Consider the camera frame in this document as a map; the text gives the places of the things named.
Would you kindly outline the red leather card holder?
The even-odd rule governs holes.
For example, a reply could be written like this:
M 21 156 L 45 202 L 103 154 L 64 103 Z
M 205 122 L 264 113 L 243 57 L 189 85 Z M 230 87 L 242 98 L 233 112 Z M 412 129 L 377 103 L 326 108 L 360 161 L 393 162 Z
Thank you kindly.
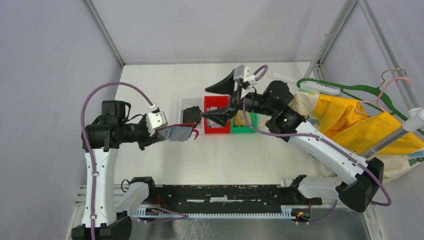
M 192 134 L 194 134 L 194 140 L 199 137 L 200 132 L 196 129 L 196 126 L 195 123 L 178 123 L 159 129 L 157 132 L 165 141 L 186 142 Z

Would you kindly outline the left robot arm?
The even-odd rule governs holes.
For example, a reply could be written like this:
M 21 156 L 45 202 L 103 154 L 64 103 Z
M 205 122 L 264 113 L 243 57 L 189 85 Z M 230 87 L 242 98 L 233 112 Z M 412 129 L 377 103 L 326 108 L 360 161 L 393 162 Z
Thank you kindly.
M 73 240 L 128 240 L 132 218 L 142 202 L 153 203 L 157 190 L 151 177 L 135 177 L 129 189 L 114 201 L 114 178 L 120 145 L 138 143 L 147 146 L 163 141 L 157 132 L 168 124 L 165 114 L 155 105 L 138 123 L 130 123 L 131 104 L 105 100 L 101 114 L 84 127 L 83 149 L 87 166 L 85 209 L 80 225 L 71 230 Z

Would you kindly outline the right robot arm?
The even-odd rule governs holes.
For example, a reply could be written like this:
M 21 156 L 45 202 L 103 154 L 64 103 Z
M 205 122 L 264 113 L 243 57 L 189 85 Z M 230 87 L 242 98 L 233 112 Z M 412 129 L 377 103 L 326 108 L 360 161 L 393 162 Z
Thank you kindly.
M 263 93 L 256 91 L 256 83 L 254 75 L 231 72 L 205 89 L 208 93 L 227 95 L 228 104 L 201 116 L 223 127 L 239 111 L 268 116 L 262 135 L 303 149 L 335 173 L 334 177 L 301 177 L 289 189 L 289 199 L 295 204 L 313 198 L 333 199 L 363 213 L 374 203 L 376 193 L 383 190 L 384 163 L 378 158 L 369 160 L 357 155 L 317 130 L 290 106 L 294 95 L 286 82 L 273 80 Z

